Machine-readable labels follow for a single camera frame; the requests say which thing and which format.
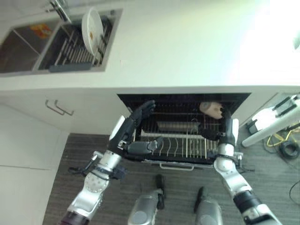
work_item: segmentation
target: white countertop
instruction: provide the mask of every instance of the white countertop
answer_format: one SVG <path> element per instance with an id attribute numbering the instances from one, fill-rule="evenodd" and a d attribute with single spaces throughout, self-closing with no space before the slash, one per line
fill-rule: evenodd
<path id="1" fill-rule="evenodd" d="M 96 6 L 99 11 L 123 9 L 104 72 L 0 78 L 0 93 L 56 88 L 108 88 L 128 93 L 300 91 L 300 53 L 292 52 L 290 26 L 282 19 L 278 23 L 276 17 L 279 10 L 282 14 L 288 8 L 271 7 L 267 0 L 255 2 L 133 0 L 100 4 Z M 71 13 L 85 10 L 75 8 Z M 55 16 L 35 15 L 2 22 L 0 27 L 7 30 Z"/>

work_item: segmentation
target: cabinet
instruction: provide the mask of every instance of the cabinet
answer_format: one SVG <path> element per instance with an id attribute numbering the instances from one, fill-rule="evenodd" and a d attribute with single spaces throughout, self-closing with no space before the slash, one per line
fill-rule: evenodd
<path id="1" fill-rule="evenodd" d="M 0 105 L 0 224 L 43 223 L 67 137 L 67 132 Z"/>
<path id="2" fill-rule="evenodd" d="M 118 118 L 129 114 L 118 96 L 105 90 L 24 91 L 6 95 L 2 102 L 71 133 L 109 135 Z"/>

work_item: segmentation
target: cabinet drawer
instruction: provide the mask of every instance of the cabinet drawer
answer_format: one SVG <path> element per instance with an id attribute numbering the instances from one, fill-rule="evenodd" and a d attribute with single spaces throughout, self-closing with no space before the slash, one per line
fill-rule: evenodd
<path id="1" fill-rule="evenodd" d="M 129 111 L 116 94 L 52 90 L 6 97 L 2 102 L 70 133 L 109 135 Z"/>

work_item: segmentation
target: gray carpet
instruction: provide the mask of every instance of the gray carpet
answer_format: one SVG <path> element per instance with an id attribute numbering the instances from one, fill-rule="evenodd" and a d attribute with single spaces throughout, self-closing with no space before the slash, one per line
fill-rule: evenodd
<path id="1" fill-rule="evenodd" d="M 239 140 L 247 136 L 247 131 L 241 129 Z M 105 151 L 107 140 L 107 136 L 101 135 L 69 136 L 48 202 L 44 225 L 57 224 L 83 186 L 83 177 L 69 174 L 68 167 L 84 166 L 93 151 Z M 246 149 L 239 148 L 239 151 L 244 152 L 244 167 L 255 169 L 255 172 L 243 175 L 260 199 L 284 225 L 300 224 L 300 208 L 288 196 L 290 187 L 300 180 L 299 170 L 294 168 L 300 168 L 299 159 L 288 162 L 292 164 L 288 165 L 277 154 L 264 151 L 262 142 Z M 200 186 L 207 186 L 210 195 L 219 202 L 225 225 L 243 224 L 239 211 L 212 169 L 170 171 L 126 160 L 122 165 L 128 169 L 128 175 L 122 181 L 111 182 L 91 225 L 126 225 L 135 200 L 139 194 L 153 190 L 153 178 L 158 173 L 166 177 L 167 199 L 165 209 L 157 213 L 157 225 L 192 225 L 195 221 L 193 206 Z M 292 194 L 299 201 L 299 186 L 294 188 Z"/>

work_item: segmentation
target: kitchen sink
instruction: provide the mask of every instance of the kitchen sink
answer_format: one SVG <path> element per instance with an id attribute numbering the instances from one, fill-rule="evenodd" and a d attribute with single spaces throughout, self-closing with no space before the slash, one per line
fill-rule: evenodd
<path id="1" fill-rule="evenodd" d="M 0 47 L 0 76 L 46 74 L 96 69 L 104 71 L 121 10 L 99 12 L 104 33 L 95 58 L 85 48 L 81 22 L 59 19 L 14 28 Z"/>
<path id="2" fill-rule="evenodd" d="M 0 47 L 0 72 L 32 70 L 59 19 L 12 29 Z"/>

